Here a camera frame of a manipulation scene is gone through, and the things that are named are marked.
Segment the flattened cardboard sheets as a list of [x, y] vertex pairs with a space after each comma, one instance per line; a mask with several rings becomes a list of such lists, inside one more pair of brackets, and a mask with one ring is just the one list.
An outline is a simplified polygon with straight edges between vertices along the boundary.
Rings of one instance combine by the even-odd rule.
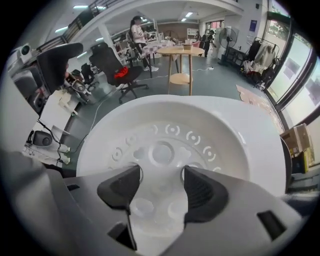
[[274, 110], [274, 107], [269, 100], [256, 95], [255, 93], [243, 88], [242, 86], [236, 85], [236, 88], [239, 92], [239, 97], [243, 102], [265, 110], [267, 114], [271, 117], [275, 127], [279, 130], [279, 133], [282, 133], [284, 131], [284, 126], [280, 120], [280, 117]]

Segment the round wooden side table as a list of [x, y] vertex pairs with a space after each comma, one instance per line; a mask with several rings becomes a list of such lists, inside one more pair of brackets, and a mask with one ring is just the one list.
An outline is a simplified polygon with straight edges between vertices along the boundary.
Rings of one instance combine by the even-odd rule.
[[[157, 53], [162, 56], [169, 56], [167, 93], [170, 94], [171, 85], [188, 85], [189, 96], [191, 96], [193, 92], [193, 71], [205, 71], [205, 69], [201, 68], [193, 69], [193, 56], [203, 54], [204, 50], [194, 46], [192, 46], [191, 50], [184, 50], [183, 46], [171, 46], [161, 48]], [[179, 70], [177, 73], [172, 74], [172, 61], [174, 56], [179, 59]], [[187, 56], [189, 73], [183, 73], [183, 56]]]

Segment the white steamer tray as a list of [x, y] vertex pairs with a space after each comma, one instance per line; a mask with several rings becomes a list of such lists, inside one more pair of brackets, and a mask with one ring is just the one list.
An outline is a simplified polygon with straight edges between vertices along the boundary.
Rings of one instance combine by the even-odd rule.
[[182, 232], [184, 166], [253, 182], [276, 197], [286, 190], [282, 141], [271, 118], [225, 97], [152, 95], [113, 109], [85, 139], [76, 174], [129, 165], [142, 175], [130, 205], [136, 235], [172, 239]]

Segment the clothes rack with clothes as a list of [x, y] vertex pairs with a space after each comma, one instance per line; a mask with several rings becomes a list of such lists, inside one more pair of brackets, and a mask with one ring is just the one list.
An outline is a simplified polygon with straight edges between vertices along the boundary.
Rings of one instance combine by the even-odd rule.
[[280, 65], [279, 52], [277, 44], [255, 37], [242, 61], [240, 73], [254, 88], [265, 90]]

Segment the table with checked cloth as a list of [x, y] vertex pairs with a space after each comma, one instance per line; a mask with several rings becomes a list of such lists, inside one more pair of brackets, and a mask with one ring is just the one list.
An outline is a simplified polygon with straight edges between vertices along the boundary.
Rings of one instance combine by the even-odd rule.
[[167, 47], [173, 47], [176, 44], [173, 41], [165, 41], [165, 42], [154, 42], [154, 43], [149, 43], [146, 46], [142, 48], [142, 58], [147, 58], [150, 56], [151, 58], [153, 55], [155, 55], [159, 49], [161, 48], [167, 48]]

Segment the red cloth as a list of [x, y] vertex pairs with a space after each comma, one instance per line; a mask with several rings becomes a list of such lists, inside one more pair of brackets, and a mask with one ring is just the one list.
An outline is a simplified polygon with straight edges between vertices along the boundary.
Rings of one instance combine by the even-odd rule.
[[117, 80], [117, 79], [120, 79], [120, 78], [123, 78], [125, 77], [129, 72], [129, 69], [127, 66], [124, 66], [122, 68], [120, 68], [119, 70], [116, 70], [115, 71], [115, 74], [114, 74], [114, 78]]

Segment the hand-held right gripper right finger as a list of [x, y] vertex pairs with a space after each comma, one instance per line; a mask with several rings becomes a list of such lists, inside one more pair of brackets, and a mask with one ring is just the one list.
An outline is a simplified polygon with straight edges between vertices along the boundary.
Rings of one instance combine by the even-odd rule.
[[162, 256], [277, 256], [301, 215], [261, 186], [185, 166], [188, 211], [182, 234]]

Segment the black standing fan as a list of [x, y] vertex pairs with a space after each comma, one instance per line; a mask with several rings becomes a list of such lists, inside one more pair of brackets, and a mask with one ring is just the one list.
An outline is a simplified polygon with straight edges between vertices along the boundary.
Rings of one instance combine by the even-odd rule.
[[225, 49], [225, 52], [221, 55], [219, 64], [226, 66], [229, 51], [236, 45], [238, 36], [231, 27], [225, 27], [220, 31], [218, 39], [220, 46]]

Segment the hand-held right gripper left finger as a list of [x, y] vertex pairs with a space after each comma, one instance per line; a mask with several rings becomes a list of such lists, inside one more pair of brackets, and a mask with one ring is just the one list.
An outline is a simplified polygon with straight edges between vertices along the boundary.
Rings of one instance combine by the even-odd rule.
[[7, 154], [7, 196], [19, 223], [48, 256], [134, 256], [130, 203], [136, 165], [64, 178], [20, 152]]

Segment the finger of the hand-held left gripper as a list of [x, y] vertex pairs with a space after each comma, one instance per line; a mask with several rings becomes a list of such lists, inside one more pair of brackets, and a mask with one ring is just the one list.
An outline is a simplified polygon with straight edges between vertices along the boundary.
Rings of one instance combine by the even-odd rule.
[[58, 45], [36, 57], [40, 74], [50, 94], [64, 84], [69, 59], [77, 57], [82, 52], [83, 44], [74, 42]]

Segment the black bin yellow lid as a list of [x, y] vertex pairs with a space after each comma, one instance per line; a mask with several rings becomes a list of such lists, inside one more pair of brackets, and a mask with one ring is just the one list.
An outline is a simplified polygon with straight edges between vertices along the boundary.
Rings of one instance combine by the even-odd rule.
[[309, 147], [292, 157], [292, 174], [306, 174], [315, 165], [314, 150]]

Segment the black office chair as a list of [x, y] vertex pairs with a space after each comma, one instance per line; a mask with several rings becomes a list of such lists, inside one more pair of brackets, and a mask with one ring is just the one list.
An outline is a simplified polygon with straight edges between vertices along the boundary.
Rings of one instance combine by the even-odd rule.
[[126, 76], [120, 79], [114, 78], [115, 72], [125, 65], [121, 64], [114, 50], [105, 42], [94, 45], [91, 51], [92, 55], [89, 57], [89, 61], [105, 74], [108, 84], [116, 87], [116, 89], [121, 92], [121, 96], [118, 99], [120, 104], [123, 103], [122, 99], [129, 92], [131, 92], [135, 98], [138, 97], [134, 89], [149, 89], [147, 84], [138, 84], [136, 81], [143, 72], [141, 66], [128, 67], [128, 74]]

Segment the brown cardboard box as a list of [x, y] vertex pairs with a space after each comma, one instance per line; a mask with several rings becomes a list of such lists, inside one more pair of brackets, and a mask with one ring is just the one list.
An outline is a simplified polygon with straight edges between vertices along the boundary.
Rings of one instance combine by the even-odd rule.
[[288, 129], [280, 137], [284, 140], [292, 156], [298, 155], [311, 147], [309, 131], [305, 123]]

